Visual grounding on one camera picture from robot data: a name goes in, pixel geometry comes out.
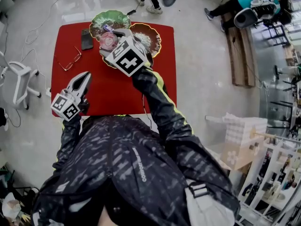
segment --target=black phone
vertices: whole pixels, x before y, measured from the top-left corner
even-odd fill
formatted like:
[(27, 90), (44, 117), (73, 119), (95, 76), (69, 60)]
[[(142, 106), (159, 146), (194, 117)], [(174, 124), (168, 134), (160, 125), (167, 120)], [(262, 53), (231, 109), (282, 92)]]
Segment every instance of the black phone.
[(87, 50), (93, 48), (93, 38), (89, 29), (83, 29), (81, 31), (81, 50)]

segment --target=jacket sleeve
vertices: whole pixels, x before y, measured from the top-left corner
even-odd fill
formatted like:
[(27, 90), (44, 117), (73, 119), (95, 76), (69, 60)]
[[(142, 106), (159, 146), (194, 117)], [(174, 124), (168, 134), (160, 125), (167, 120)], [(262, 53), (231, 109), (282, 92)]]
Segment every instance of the jacket sleeve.
[(165, 150), (176, 162), (185, 178), (206, 183), (209, 190), (221, 190), (220, 201), (229, 201), (236, 211), (239, 202), (232, 185), (218, 162), (202, 146), (199, 138), (183, 114), (168, 97), (162, 77), (150, 69), (142, 68), (133, 76), (133, 85), (147, 98), (153, 120), (158, 126)]
[(55, 169), (54, 174), (60, 172), (79, 141), (80, 118), (79, 115), (76, 115), (70, 121), (63, 121), (61, 148), (57, 152), (57, 160), (52, 166)]

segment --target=decorative plate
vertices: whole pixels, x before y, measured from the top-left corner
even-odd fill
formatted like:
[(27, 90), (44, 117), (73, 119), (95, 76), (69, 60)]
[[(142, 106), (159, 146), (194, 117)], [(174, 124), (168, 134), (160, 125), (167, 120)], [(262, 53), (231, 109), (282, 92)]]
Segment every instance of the decorative plate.
[(147, 24), (136, 23), (130, 27), (130, 30), (149, 49), (153, 58), (160, 53), (161, 37), (155, 29)]
[(107, 32), (103, 29), (105, 24), (111, 26), (113, 29), (128, 29), (131, 26), (131, 21), (127, 15), (117, 10), (109, 10), (96, 15), (90, 24), (90, 33), (97, 41)]

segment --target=green plate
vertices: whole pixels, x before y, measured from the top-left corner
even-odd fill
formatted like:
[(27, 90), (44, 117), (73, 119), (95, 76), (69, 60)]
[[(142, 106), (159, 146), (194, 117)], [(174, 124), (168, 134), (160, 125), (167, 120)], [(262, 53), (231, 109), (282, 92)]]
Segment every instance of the green plate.
[(90, 33), (97, 41), (99, 41), (100, 37), (107, 32), (103, 29), (105, 24), (111, 26), (113, 29), (129, 29), (131, 21), (127, 15), (117, 10), (109, 10), (96, 15), (90, 24)]

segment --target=eyeglasses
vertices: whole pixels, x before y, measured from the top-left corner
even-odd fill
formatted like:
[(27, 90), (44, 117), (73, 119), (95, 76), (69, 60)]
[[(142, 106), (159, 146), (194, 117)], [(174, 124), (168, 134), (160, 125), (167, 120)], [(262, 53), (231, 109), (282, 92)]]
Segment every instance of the eyeglasses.
[(55, 56), (55, 59), (56, 59), (57, 63), (62, 67), (63, 70), (65, 70), (65, 71), (70, 70), (71, 67), (74, 65), (74, 63), (77, 62), (77, 61), (80, 59), (80, 57), (81, 57), (81, 52), (77, 49), (77, 47), (75, 47), (75, 49), (79, 52), (79, 54), (76, 55), (76, 56), (74, 57), (74, 59), (73, 59), (74, 61), (73, 61), (72, 63), (69, 63), (66, 67), (63, 67), (63, 66), (61, 65), (61, 63), (57, 60), (57, 57)]

